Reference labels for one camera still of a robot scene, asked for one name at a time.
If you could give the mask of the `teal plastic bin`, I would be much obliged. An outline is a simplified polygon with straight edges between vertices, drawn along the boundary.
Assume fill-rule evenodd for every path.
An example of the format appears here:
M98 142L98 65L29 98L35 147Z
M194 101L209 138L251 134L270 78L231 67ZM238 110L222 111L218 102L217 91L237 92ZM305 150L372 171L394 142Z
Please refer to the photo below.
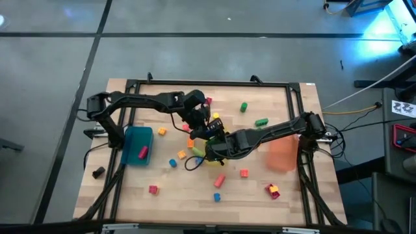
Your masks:
M138 158L143 146L149 148L148 156L144 160ZM122 151L121 163L129 166L147 166L151 161L153 147L153 129L150 127L128 127L125 132L125 143Z

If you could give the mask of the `orange translucent plastic bin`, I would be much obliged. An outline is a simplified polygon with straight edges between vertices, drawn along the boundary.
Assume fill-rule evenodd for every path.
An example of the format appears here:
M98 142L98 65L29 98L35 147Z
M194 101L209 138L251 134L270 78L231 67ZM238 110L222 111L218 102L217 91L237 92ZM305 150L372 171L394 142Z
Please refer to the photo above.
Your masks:
M290 172L296 168L298 135L290 135L273 140L268 145L266 167L276 172Z

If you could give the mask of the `red black case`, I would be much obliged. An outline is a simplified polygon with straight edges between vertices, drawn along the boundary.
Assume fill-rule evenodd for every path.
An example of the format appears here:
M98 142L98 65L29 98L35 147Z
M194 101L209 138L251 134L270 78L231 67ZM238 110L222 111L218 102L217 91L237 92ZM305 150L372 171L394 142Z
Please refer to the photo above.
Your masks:
M416 123L409 126L396 123L392 131L394 147L416 153Z

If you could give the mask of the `dark grey side cabinet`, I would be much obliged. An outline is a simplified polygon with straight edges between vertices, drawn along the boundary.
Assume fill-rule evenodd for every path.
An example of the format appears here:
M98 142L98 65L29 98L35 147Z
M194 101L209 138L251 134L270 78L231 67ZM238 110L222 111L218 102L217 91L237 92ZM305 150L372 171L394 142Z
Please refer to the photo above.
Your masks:
M372 174L374 206L373 228L391 229L395 233L416 234L416 169L407 171L404 161L416 159L416 153L399 149L392 145L392 126L416 124L416 118L410 118L391 112L391 101L399 99L393 89L382 92L383 107L383 143L384 156L382 171Z

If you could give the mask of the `paper sheet with black marks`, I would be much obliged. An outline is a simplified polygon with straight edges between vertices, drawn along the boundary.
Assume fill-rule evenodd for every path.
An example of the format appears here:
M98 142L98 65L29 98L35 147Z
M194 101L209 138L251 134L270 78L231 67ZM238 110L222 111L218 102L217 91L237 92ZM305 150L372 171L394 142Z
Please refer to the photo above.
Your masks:
M401 101L391 101L391 112L410 118L416 118L416 105Z

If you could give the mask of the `black table frame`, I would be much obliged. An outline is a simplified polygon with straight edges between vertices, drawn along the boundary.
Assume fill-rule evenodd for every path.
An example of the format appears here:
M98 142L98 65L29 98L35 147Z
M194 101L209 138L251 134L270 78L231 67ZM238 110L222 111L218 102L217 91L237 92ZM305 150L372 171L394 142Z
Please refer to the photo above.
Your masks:
M227 130L251 128L256 120L268 118L270 124L287 121L298 111L289 110L288 102L302 102L306 111L320 112L317 89L314 84L302 83L291 95L276 83L258 85L250 82L220 81L163 81L142 83L141 94L201 90L212 98L212 108L219 113ZM240 112L246 102L246 112ZM104 217L111 215L113 199L118 198L116 220L139 224L191 224L210 226L302 226L305 224L304 206L298 172L278 173L266 167L268 145L263 144L249 156L229 161L227 166L193 166L189 160L185 166L178 160L172 168L170 159L187 148L187 135L181 131L178 116L170 117L150 109L138 109L135 125L148 126L154 131L167 129L164 136L155 135L151 161L145 167L129 166L121 183L120 193L111 192L104 210ZM242 178L240 170L247 169L249 176ZM224 174L226 179L220 188L215 179ZM266 192L269 184L277 185L280 197L273 200ZM157 185L157 195L150 194L150 185ZM214 201L214 193L220 201Z

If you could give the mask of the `glowing desktop computer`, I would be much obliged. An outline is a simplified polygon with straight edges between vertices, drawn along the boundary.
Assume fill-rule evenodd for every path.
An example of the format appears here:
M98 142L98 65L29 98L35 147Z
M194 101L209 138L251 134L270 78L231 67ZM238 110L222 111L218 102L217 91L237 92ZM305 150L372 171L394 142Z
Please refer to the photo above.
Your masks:
M406 1L392 0L385 7L385 11L403 46L416 41L416 21L408 10Z

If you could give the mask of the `grey stand foot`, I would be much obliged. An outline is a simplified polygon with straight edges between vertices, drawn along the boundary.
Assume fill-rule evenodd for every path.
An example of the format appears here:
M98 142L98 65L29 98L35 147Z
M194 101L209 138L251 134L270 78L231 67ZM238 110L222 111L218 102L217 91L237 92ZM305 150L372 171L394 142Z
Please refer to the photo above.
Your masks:
M25 146L17 144L15 142L0 138L0 150L10 149L14 151L23 151Z

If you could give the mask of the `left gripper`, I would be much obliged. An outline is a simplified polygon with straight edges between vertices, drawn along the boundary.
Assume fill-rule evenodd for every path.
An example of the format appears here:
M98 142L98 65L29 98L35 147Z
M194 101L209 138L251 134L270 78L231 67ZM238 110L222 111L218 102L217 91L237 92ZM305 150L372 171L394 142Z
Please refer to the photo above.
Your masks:
M192 129L192 131L190 132L191 139L210 139L211 137L208 137L205 134L207 130L216 131L215 136L212 137L223 137L225 135L225 132L223 130L224 124L222 123L221 119L214 118L213 121L209 122L210 117L211 107L207 104L201 104L198 109L192 108L190 110L185 111L183 121L186 122Z

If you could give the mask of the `silver aluminium bracket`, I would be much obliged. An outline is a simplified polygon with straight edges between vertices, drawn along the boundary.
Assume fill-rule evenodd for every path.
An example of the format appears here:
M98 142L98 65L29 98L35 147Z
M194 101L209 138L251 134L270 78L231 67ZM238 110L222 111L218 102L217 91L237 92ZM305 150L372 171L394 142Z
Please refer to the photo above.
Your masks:
M127 229L138 229L138 223L126 223L126 224L103 224L101 232L104 234L114 234L115 231L127 230Z
M281 234L320 234L320 230L300 227L282 227Z

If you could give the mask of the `yellow translucent plastic bin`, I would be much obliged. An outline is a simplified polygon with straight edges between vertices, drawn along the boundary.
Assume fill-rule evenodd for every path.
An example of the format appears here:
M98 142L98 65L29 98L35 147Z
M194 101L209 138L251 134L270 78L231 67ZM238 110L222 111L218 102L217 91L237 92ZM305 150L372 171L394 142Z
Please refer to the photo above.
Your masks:
M207 155L207 149L206 147L208 146L206 144L207 140L204 141L204 145L203 145L203 152L205 153L205 155ZM205 159L203 161L203 164L207 165L207 166L227 166L229 164L229 160L228 159L221 159L220 161L208 161L207 159Z

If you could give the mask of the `red and yellow block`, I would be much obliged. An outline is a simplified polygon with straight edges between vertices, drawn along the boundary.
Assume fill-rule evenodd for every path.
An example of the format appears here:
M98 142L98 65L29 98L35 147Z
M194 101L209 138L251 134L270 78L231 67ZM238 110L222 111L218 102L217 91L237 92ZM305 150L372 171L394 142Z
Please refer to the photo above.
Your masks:
M267 194L273 199L273 200L275 200L275 199L277 199L277 198L279 198L280 197L280 193L279 193L279 188L278 188L278 191L277 192L274 192L274 193L271 193L270 191L269 191L269 187L271 186L271 185L274 185L274 184L269 184L269 185L267 185L266 187L265 187L265 190L266 190L266 192L267 192Z

